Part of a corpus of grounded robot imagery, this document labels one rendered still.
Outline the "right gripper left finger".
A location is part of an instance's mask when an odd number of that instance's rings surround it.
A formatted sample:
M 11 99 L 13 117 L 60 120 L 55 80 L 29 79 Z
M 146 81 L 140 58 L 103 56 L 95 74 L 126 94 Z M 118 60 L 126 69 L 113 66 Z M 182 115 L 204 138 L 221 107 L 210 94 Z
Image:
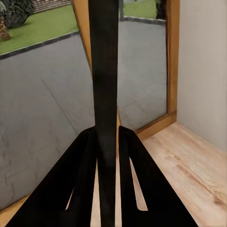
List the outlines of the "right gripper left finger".
M 79 134 L 5 227 L 90 227 L 97 136 Z

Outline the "poster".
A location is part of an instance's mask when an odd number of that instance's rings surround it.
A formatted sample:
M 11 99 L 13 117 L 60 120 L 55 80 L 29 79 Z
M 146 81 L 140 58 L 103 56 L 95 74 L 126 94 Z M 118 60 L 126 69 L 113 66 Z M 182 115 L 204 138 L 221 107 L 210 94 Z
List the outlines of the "poster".
M 115 227 L 119 0 L 88 0 L 101 227 Z

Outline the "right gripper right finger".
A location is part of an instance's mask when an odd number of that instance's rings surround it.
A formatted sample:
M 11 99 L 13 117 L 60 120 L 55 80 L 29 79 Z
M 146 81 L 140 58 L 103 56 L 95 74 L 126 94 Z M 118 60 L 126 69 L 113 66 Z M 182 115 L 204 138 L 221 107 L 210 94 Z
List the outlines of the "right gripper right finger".
M 130 158 L 148 211 L 137 208 Z M 198 227 L 137 134 L 119 126 L 122 227 Z

